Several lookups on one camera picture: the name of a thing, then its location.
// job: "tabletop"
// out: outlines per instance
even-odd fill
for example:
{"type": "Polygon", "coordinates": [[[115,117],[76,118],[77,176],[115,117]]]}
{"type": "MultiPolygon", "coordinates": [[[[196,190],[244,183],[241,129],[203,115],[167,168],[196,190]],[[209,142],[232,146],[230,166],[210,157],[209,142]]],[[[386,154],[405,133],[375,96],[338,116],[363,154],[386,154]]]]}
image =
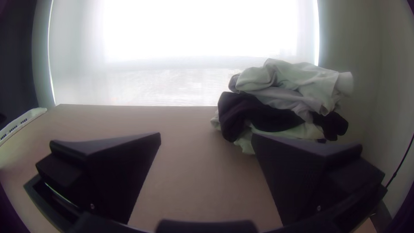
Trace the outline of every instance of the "tabletop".
{"type": "Polygon", "coordinates": [[[161,146],[128,225],[153,232],[161,219],[252,220],[259,231],[282,226],[253,155],[210,125],[216,107],[140,107],[61,104],[21,128],[0,147],[0,182],[31,232],[57,230],[23,185],[50,140],[85,141],[160,132],[161,146]]]}

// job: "curtain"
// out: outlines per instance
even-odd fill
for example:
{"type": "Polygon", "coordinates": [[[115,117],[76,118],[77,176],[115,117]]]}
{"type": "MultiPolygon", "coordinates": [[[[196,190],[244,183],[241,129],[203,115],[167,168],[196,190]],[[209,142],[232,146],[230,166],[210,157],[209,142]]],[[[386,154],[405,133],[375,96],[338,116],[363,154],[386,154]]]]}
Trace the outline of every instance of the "curtain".
{"type": "Polygon", "coordinates": [[[57,104],[216,105],[266,58],[317,64],[317,0],[54,0],[57,104]]]}

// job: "clothing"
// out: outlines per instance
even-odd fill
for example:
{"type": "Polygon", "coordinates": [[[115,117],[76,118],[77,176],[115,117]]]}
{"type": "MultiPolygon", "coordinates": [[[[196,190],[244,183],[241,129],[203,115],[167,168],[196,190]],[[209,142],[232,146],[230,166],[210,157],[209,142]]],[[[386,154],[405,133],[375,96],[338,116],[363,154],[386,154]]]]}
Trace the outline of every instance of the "clothing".
{"type": "Polygon", "coordinates": [[[245,129],[245,121],[255,128],[271,132],[291,129],[303,120],[290,110],[264,105],[253,95],[223,92],[217,104],[224,139],[234,142],[245,129]]]}
{"type": "Polygon", "coordinates": [[[337,135],[344,135],[348,129],[348,122],[336,112],[326,116],[311,112],[314,122],[304,123],[292,111],[273,109],[248,94],[223,92],[218,106],[211,124],[222,131],[226,140],[240,146],[246,154],[254,154],[251,146],[253,133],[292,139],[326,138],[336,141],[337,135]]]}
{"type": "Polygon", "coordinates": [[[338,135],[344,135],[348,130],[348,121],[336,112],[330,112],[326,116],[311,112],[314,124],[323,129],[323,135],[329,141],[338,140],[338,135]]]}
{"type": "Polygon", "coordinates": [[[350,95],[352,87],[350,72],[275,59],[266,60],[263,67],[247,68],[229,83],[231,91],[252,94],[273,108],[291,109],[308,123],[313,122],[309,111],[327,115],[342,95],[339,90],[350,95]]]}
{"type": "MultiPolygon", "coordinates": [[[[221,131],[218,111],[216,111],[216,115],[211,119],[210,122],[215,129],[221,131]]],[[[240,146],[242,149],[242,152],[245,154],[255,154],[253,147],[251,145],[251,137],[253,133],[266,134],[266,135],[272,135],[276,137],[284,137],[284,138],[290,138],[290,139],[302,139],[302,140],[308,140],[308,141],[314,141],[316,139],[324,139],[322,129],[320,127],[317,127],[314,124],[303,123],[301,125],[298,125],[297,127],[294,127],[294,128],[291,128],[285,131],[280,131],[280,132],[260,131],[256,129],[253,124],[250,124],[249,127],[246,128],[240,134],[237,140],[233,142],[234,145],[240,146]]]]}

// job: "white roller shade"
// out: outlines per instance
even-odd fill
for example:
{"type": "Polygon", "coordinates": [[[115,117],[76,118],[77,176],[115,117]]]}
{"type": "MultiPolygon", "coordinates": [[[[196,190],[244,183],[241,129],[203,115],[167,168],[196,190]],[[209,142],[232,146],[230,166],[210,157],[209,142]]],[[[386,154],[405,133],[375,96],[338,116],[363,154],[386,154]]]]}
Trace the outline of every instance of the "white roller shade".
{"type": "Polygon", "coordinates": [[[56,104],[216,105],[266,58],[317,64],[316,0],[54,0],[56,104]]]}

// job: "black plastic part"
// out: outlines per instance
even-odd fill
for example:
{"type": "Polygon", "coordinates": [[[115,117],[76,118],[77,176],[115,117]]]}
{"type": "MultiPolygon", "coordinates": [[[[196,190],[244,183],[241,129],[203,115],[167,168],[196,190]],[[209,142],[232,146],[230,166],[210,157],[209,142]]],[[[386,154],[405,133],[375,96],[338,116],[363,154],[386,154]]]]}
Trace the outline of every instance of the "black plastic part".
{"type": "Polygon", "coordinates": [[[156,233],[257,233],[252,221],[192,223],[162,220],[156,233]]]}
{"type": "Polygon", "coordinates": [[[71,221],[71,217],[65,215],[66,210],[62,210],[60,204],[51,198],[52,191],[39,175],[29,180],[24,188],[35,206],[56,229],[60,232],[67,232],[72,227],[74,222],[71,221]]]}
{"type": "MultiPolygon", "coordinates": [[[[326,145],[253,134],[252,145],[284,226],[330,209],[365,186],[372,190],[362,198],[371,197],[384,178],[383,172],[360,158],[358,144],[326,145]]],[[[342,224],[341,230],[354,226],[343,222],[349,224],[342,224]]]]}
{"type": "Polygon", "coordinates": [[[160,144],[159,133],[89,142],[51,141],[52,153],[36,164],[43,181],[37,192],[65,219],[74,217],[64,209],[76,213],[78,208],[127,224],[160,144]],[[41,188],[44,183],[60,195],[41,188]]]}

